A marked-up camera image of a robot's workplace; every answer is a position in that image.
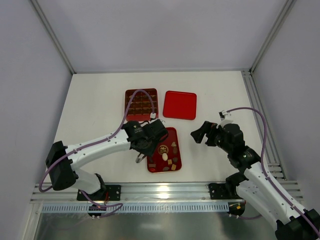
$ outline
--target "red tray with items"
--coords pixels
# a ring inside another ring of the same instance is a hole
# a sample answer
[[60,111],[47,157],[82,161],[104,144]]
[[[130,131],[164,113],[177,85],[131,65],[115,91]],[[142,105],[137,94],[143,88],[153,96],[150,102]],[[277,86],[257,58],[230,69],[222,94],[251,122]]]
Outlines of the red tray with items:
[[152,157],[146,158],[146,167],[151,173],[165,173],[178,171],[182,167],[177,131],[173,127],[167,127],[168,137],[160,142]]
[[[155,88],[147,88],[145,90],[152,98],[154,105],[154,112],[156,114],[156,118],[159,116],[158,111],[158,93]],[[136,91],[136,89],[130,89],[125,91],[125,99],[124,99],[124,111],[126,111],[127,105],[132,94]],[[130,105],[128,114],[126,116],[127,121],[149,121],[150,114],[152,113],[152,106],[149,98],[143,92],[138,92]]]

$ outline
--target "metal bracket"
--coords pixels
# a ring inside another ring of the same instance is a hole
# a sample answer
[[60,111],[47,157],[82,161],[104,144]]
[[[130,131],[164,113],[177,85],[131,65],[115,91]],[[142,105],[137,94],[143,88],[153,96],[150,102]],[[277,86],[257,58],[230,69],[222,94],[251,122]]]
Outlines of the metal bracket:
[[244,214],[245,210],[246,210],[246,202],[229,202],[229,211],[227,212],[228,214],[232,214],[232,215],[238,215],[241,216],[242,214]]
[[[120,201],[121,200],[121,185],[105,185],[106,190],[107,190],[107,196],[108,196],[108,201]],[[85,201],[87,202],[88,200],[85,198],[85,196],[78,191],[78,194],[76,196],[77,201]],[[105,201],[106,196],[103,196],[101,198],[97,199],[92,199],[93,201]]]
[[227,190],[225,183],[210,183],[209,194],[211,200],[239,200],[242,199],[236,194]]

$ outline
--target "small food item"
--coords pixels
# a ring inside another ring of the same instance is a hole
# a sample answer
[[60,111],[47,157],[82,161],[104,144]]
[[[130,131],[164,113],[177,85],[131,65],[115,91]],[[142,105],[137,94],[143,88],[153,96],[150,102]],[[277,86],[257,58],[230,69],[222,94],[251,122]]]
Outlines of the small food item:
[[163,161],[167,161],[168,160],[168,155],[165,152],[162,153],[162,159],[163,159]]

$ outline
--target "white table surface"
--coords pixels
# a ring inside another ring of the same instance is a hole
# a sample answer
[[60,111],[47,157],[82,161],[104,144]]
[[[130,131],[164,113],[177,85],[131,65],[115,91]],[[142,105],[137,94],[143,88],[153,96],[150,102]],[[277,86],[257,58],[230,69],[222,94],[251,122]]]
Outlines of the white table surface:
[[[204,121],[219,122],[221,110],[250,106],[240,71],[75,74],[55,142],[82,143],[114,131],[124,114],[125,91],[146,88],[157,89],[159,118],[165,120],[166,127],[177,130],[182,168],[150,173],[145,160],[135,163],[138,153],[129,150],[95,160],[83,166],[83,170],[98,173],[105,182],[113,183],[224,181],[237,171],[223,150],[206,146],[206,138],[202,144],[196,144],[190,133]],[[195,120],[163,117],[165,94],[170,90],[196,93]],[[260,154],[262,144],[253,113],[242,110],[232,115],[244,132],[246,144]]]

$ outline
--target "gray wall panel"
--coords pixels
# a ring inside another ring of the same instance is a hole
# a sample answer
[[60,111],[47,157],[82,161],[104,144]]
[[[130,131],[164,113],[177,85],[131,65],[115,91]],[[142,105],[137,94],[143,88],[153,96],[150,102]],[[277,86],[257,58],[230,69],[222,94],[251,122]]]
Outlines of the gray wall panel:
[[71,74],[27,0],[0,2],[0,233],[21,237]]
[[77,72],[250,68],[285,0],[38,0]]
[[254,74],[287,177],[320,211],[320,1],[298,0]]

